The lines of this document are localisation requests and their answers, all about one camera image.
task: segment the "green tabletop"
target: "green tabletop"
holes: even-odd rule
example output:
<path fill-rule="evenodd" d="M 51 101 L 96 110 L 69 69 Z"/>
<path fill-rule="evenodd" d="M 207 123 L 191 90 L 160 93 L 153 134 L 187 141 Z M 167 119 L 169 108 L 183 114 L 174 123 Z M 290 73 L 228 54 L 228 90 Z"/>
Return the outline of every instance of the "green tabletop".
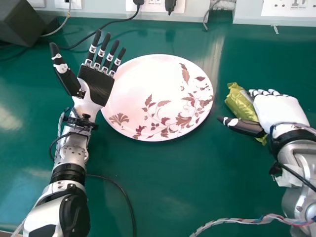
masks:
<path fill-rule="evenodd" d="M 28 214 L 53 167 L 48 146 L 62 110 L 73 104 L 52 68 L 47 42 L 71 45 L 109 20 L 71 18 L 62 33 L 23 50 L 0 49 L 0 229 L 12 231 Z M 267 147 L 236 134 L 217 120 L 232 116 L 224 104 L 227 83 L 274 88 L 296 96 L 316 126 L 316 28 L 233 25 L 231 13 L 213 14 L 210 31 L 196 23 L 131 21 L 106 31 L 127 48 L 124 61 L 146 54 L 172 54 L 199 65 L 210 77 L 215 99 L 209 117 L 175 140 L 146 143 L 127 138 L 98 115 L 89 144 L 89 173 L 108 175 L 127 191 L 138 237 L 188 237 L 204 223 L 225 217 L 282 214 L 279 188 L 268 175 Z M 77 72 L 92 39 L 62 51 Z M 87 178 L 90 237 L 131 237 L 124 197 L 111 183 Z M 289 236 L 282 223 L 223 224 L 201 237 Z"/>

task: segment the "plug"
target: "plug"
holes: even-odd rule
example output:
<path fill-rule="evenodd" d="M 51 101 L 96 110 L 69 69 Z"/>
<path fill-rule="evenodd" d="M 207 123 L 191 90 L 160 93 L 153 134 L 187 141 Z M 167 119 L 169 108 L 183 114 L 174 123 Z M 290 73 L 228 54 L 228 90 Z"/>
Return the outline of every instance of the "plug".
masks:
<path fill-rule="evenodd" d="M 136 5 L 144 5 L 145 0 L 133 0 Z"/>
<path fill-rule="evenodd" d="M 166 11 L 168 12 L 169 16 L 174 11 L 174 7 L 177 4 L 177 0 L 165 0 L 164 5 L 166 7 Z"/>

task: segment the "ceramic plate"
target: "ceramic plate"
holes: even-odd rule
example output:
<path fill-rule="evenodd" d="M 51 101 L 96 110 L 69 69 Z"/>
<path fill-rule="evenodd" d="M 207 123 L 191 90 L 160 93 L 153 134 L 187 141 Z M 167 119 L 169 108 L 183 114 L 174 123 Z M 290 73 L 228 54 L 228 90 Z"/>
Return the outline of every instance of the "ceramic plate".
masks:
<path fill-rule="evenodd" d="M 213 88 L 194 63 L 154 54 L 122 64 L 107 105 L 106 121 L 141 141 L 174 139 L 197 128 L 213 104 Z"/>

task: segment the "yellow-green package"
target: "yellow-green package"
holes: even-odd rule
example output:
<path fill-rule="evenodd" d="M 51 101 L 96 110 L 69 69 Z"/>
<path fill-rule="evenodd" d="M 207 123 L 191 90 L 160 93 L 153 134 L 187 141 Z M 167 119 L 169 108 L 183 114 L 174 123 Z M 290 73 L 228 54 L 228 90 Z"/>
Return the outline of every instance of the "yellow-green package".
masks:
<path fill-rule="evenodd" d="M 230 108 L 234 115 L 238 119 L 247 119 L 258 122 L 258 117 L 253 108 L 253 100 L 247 94 L 246 90 L 239 86 L 236 82 L 228 83 L 228 89 L 230 90 L 226 97 L 225 104 Z M 262 145 L 267 143 L 267 135 L 261 138 L 256 138 Z"/>

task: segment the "wall socket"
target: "wall socket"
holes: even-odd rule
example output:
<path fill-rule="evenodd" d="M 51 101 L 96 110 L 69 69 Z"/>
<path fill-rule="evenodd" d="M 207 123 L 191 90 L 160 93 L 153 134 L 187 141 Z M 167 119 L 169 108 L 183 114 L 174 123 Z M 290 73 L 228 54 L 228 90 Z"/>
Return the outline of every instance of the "wall socket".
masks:
<path fill-rule="evenodd" d="M 140 6 L 141 12 L 165 12 L 165 0 L 145 0 L 144 5 Z M 186 0 L 177 0 L 177 5 L 173 13 L 184 13 L 186 8 Z M 126 0 L 126 11 L 136 11 L 137 7 L 133 0 Z"/>
<path fill-rule="evenodd" d="M 71 9 L 82 9 L 82 0 L 70 0 Z M 69 3 L 65 0 L 55 0 L 55 8 L 69 9 Z"/>
<path fill-rule="evenodd" d="M 316 17 L 316 0 L 264 0 L 261 15 Z"/>

